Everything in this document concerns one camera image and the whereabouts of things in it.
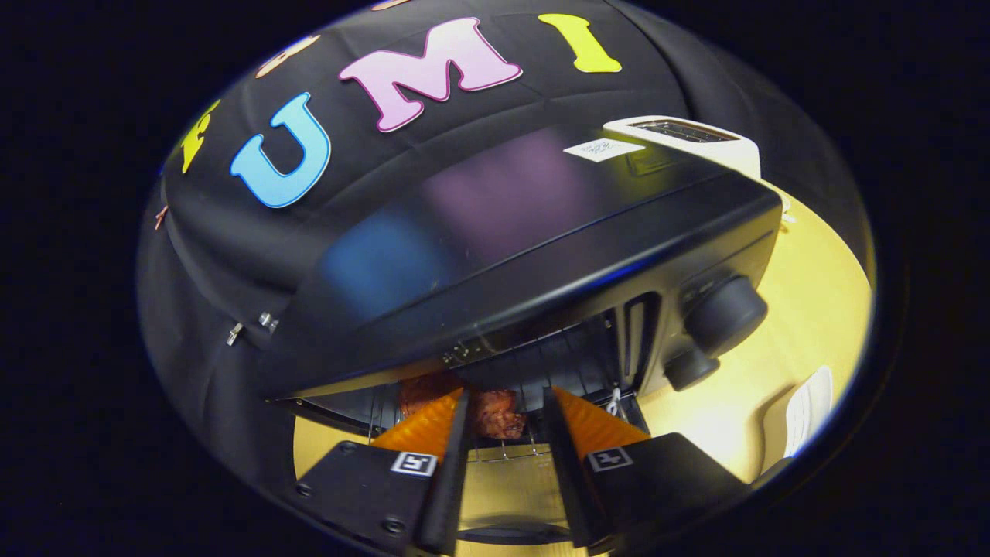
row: pink letter m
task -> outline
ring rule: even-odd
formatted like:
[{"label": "pink letter m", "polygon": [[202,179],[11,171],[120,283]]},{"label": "pink letter m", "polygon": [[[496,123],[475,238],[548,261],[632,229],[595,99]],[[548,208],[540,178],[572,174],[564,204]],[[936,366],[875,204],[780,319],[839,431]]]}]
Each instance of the pink letter m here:
[{"label": "pink letter m", "polygon": [[440,102],[450,98],[449,64],[460,71],[458,87],[477,91],[519,77],[523,69],[508,63],[478,31],[477,18],[461,18],[427,32],[423,57],[375,51],[341,71],[354,79],[381,112],[378,130],[394,132],[423,114],[423,102],[409,100],[398,85]]}]

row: toaster oven knob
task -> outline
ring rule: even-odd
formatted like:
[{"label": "toaster oven knob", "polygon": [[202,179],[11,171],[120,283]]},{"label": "toaster oven knob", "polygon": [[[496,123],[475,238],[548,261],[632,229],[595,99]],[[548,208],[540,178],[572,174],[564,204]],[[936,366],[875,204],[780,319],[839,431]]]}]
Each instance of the toaster oven knob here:
[{"label": "toaster oven knob", "polygon": [[719,361],[705,356],[697,346],[674,356],[663,365],[663,374],[674,390],[685,390],[719,369]]},{"label": "toaster oven knob", "polygon": [[711,358],[729,352],[766,317],[766,302],[746,277],[713,288],[684,318],[684,329]]}]

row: black fabric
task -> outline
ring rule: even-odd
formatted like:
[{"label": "black fabric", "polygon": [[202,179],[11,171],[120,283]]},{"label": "black fabric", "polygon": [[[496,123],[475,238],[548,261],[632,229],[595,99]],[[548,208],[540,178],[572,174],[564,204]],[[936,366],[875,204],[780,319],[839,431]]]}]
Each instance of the black fabric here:
[{"label": "black fabric", "polygon": [[243,481],[267,489],[295,479],[294,418],[254,395],[258,348],[226,344],[236,321],[212,305],[183,269],[165,228],[155,189],[138,251],[139,318],[151,363],[183,420]]},{"label": "black fabric", "polygon": [[[623,70],[583,73],[562,62],[573,52],[536,18],[554,12],[589,20]],[[477,92],[452,86],[443,103],[403,90],[424,100],[424,114],[394,133],[379,132],[375,106],[358,83],[340,81],[340,71],[382,49],[418,56],[429,28],[467,16],[481,21],[484,37],[523,75]],[[854,184],[821,130],[731,56],[638,8],[597,0],[417,0],[356,12],[313,35],[321,37],[265,78],[248,68],[205,100],[204,109],[220,104],[210,112],[204,142],[187,172],[180,149],[165,161],[139,252],[141,322],[158,376],[201,441],[252,485],[294,480],[293,418],[263,403],[252,382],[268,339],[258,315],[277,316],[342,233],[401,193],[409,167],[440,171],[438,160],[467,159],[568,111],[595,113],[602,123],[644,114],[693,118],[756,141],[766,178],[822,215],[870,265]],[[459,80],[454,68],[450,79]],[[298,165],[298,143],[268,121],[304,91],[333,142],[330,163],[302,199],[269,209],[230,174],[231,161],[263,133],[276,167]],[[155,231],[153,215],[166,203]],[[238,322],[245,330],[229,347],[228,331]]]}]

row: table surface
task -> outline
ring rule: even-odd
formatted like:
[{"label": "table surface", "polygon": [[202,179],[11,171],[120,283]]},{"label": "table surface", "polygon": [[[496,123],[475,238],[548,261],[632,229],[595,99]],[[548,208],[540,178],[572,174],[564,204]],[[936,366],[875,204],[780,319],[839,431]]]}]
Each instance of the table surface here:
[{"label": "table surface", "polygon": [[[722,367],[704,382],[684,392],[668,385],[639,398],[652,436],[681,433],[747,483],[763,469],[764,412],[822,365],[833,371],[835,406],[858,364],[872,313],[869,282],[842,239],[800,201],[767,186],[790,199],[788,214],[796,222],[781,223],[758,288],[770,308],[766,319],[720,358]],[[367,442],[297,418],[297,477],[344,440]],[[483,524],[486,517],[521,513],[566,525],[549,455],[468,465],[462,529]],[[500,546],[458,541],[456,551],[472,557],[587,554],[570,542]]]}]

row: yellow letter i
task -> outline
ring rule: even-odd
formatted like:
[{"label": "yellow letter i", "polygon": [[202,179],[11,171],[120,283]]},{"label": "yellow letter i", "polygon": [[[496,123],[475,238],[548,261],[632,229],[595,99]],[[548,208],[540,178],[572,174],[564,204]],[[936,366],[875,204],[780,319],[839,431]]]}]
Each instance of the yellow letter i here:
[{"label": "yellow letter i", "polygon": [[577,55],[574,67],[585,73],[615,73],[622,70],[619,61],[611,58],[591,34],[588,20],[567,14],[543,14],[540,21],[556,27],[567,40]]}]

